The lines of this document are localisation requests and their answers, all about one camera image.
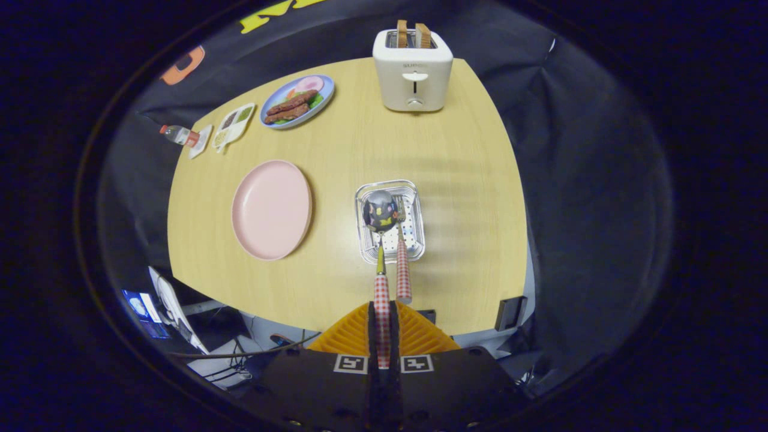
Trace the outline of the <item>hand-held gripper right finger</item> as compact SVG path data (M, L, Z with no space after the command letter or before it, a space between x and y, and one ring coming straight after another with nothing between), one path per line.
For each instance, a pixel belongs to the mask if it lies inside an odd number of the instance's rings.
M391 303L386 431L488 431L521 410L521 389L483 347L449 349L419 312Z

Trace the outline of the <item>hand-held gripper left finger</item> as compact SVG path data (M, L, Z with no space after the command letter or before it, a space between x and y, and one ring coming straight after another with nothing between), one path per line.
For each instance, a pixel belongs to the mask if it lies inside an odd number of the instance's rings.
M252 408L278 428L367 431L375 350L368 333L373 306L364 303L308 349L286 348L253 385Z

